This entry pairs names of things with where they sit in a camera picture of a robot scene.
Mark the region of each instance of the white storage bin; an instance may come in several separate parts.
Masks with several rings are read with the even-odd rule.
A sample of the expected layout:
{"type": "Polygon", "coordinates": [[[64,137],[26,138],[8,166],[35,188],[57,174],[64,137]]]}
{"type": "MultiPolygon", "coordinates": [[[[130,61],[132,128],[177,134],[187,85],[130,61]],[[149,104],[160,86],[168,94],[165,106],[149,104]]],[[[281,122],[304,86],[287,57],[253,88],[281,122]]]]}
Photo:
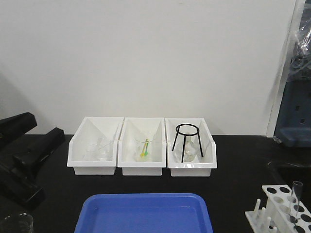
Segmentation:
{"type": "Polygon", "coordinates": [[[123,117],[85,117],[69,143],[67,166],[76,175],[113,175],[123,117]]]}
{"type": "Polygon", "coordinates": [[[125,118],[118,167],[125,176],[162,175],[166,167],[164,118],[125,118]]]}
{"type": "MultiPolygon", "coordinates": [[[[171,176],[210,176],[212,168],[217,168],[216,144],[208,130],[204,118],[166,118],[165,119],[168,150],[168,168],[171,169],[171,176]],[[201,156],[198,136],[187,136],[198,149],[194,160],[191,162],[179,161],[182,152],[177,153],[177,145],[183,145],[184,136],[178,135],[177,141],[172,151],[176,137],[176,127],[180,124],[192,124],[199,128],[203,157],[201,156]]],[[[191,126],[183,126],[184,133],[195,133],[196,129],[191,126]]]]}

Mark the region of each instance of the plastic bag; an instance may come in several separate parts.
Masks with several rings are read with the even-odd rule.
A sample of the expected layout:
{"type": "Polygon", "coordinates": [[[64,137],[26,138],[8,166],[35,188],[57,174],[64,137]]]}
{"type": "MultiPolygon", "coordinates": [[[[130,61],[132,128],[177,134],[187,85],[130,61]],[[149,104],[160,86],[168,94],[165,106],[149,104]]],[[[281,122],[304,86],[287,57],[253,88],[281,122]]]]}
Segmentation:
{"type": "Polygon", "coordinates": [[[287,81],[311,80],[311,4],[306,4],[287,81]]]}

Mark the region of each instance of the yellow stirring rod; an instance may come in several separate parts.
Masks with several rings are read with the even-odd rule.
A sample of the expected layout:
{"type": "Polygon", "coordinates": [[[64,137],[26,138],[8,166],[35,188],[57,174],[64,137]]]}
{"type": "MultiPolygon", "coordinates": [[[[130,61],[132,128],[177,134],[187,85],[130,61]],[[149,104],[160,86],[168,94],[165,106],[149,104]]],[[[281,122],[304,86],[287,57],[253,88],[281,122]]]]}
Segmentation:
{"type": "Polygon", "coordinates": [[[145,149],[146,149],[147,143],[148,143],[148,139],[146,138],[144,147],[142,148],[142,151],[141,151],[141,154],[140,154],[141,157],[145,155],[145,149]]]}

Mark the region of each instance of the white plastic tray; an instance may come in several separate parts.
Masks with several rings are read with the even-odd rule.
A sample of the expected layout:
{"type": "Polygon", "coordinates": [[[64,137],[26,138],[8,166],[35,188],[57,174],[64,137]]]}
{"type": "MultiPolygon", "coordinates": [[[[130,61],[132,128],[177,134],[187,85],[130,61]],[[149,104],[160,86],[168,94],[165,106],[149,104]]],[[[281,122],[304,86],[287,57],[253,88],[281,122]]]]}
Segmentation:
{"type": "Polygon", "coordinates": [[[76,175],[113,175],[123,119],[85,117],[69,143],[67,166],[73,167],[76,175]]]}
{"type": "Polygon", "coordinates": [[[118,167],[122,167],[125,176],[161,176],[166,167],[166,140],[164,118],[126,117],[119,142],[118,167]],[[149,161],[135,160],[136,138],[148,132],[154,136],[149,144],[152,151],[149,161]]]}
{"type": "MultiPolygon", "coordinates": [[[[171,176],[210,176],[211,169],[217,168],[216,144],[209,132],[204,118],[165,118],[167,134],[168,168],[171,176]],[[192,162],[177,162],[172,147],[176,136],[176,126],[179,124],[192,124],[199,128],[203,157],[198,153],[192,162]]],[[[192,137],[198,143],[197,136],[192,137]]],[[[179,135],[176,144],[183,140],[179,135]]]]}

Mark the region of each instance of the black countertop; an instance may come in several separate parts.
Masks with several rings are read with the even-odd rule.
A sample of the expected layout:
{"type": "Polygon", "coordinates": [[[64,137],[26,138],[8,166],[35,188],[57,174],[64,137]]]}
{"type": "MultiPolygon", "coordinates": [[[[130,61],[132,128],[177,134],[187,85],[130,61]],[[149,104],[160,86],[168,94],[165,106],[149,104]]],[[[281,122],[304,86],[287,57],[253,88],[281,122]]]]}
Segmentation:
{"type": "MultiPolygon", "coordinates": [[[[24,135],[0,153],[9,153],[38,139],[24,135]]],[[[163,169],[160,177],[123,176],[121,168],[113,176],[76,176],[67,167],[71,135],[45,162],[36,178],[46,198],[35,209],[0,196],[0,218],[15,212],[34,217],[35,233],[70,233],[74,231],[84,201],[94,194],[114,193],[195,193],[206,202],[215,233],[249,233],[244,215],[252,211],[257,198],[266,204],[261,186],[278,184],[267,164],[271,161],[311,164],[311,149],[289,149],[263,136],[214,136],[218,168],[210,177],[171,177],[163,169]]]]}

